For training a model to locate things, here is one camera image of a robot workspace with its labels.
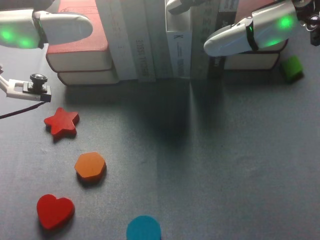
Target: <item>stack of books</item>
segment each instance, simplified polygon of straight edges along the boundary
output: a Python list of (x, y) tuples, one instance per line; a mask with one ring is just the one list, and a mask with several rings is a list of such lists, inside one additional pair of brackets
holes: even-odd
[(168, 1), (60, 0), (58, 12), (85, 15), (93, 33), (49, 46), (49, 65), (66, 85), (214, 79), (224, 71), (270, 70), (286, 47), (284, 41), (228, 57), (209, 57), (203, 49), (214, 31), (275, 0), (208, 0), (179, 15), (166, 11)]

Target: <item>green block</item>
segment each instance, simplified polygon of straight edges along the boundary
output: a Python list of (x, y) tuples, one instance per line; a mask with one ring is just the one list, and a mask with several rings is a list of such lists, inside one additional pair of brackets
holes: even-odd
[(280, 69), (285, 80), (289, 83), (295, 82), (303, 77), (303, 66), (297, 56), (292, 56), (280, 64)]

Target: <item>green led light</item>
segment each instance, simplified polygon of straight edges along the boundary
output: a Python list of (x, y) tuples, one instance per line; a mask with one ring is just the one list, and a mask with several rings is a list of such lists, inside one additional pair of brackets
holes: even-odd
[(281, 42), (280, 39), (270, 40), (269, 42), (266, 43), (266, 47), (270, 47), (270, 46), (276, 45), (276, 44), (278, 44), (278, 43), (280, 43), (280, 42)]
[(280, 29), (290, 29), (294, 26), (294, 18), (292, 16), (284, 16), (278, 22)]
[(14, 34), (9, 30), (2, 30), (0, 32), (1, 38), (6, 43), (12, 43), (14, 41)]
[(33, 49), (35, 47), (35, 43), (29, 38), (21, 38), (18, 45), (22, 49)]

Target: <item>dark gray surface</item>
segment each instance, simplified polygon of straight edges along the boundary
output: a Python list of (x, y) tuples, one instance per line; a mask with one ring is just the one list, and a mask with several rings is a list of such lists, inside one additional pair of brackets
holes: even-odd
[[(0, 121), (1, 240), (124, 240), (130, 220), (152, 215), (163, 240), (320, 239), (320, 48), (305, 31), (283, 53), (305, 78), (227, 73), (223, 85), (183, 81), (65, 87), (44, 52), (0, 47), (5, 78), (49, 77), (52, 102)], [(35, 102), (5, 98), (0, 114)], [(77, 111), (75, 139), (56, 143), (44, 119)], [(107, 176), (84, 188), (78, 156), (105, 157)], [(72, 224), (45, 234), (44, 194), (75, 204)]]

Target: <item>blue circle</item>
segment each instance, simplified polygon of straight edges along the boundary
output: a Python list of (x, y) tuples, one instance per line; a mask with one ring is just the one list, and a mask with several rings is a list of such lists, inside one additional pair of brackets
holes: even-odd
[(138, 216), (126, 229), (127, 240), (161, 240), (159, 223), (150, 216)]

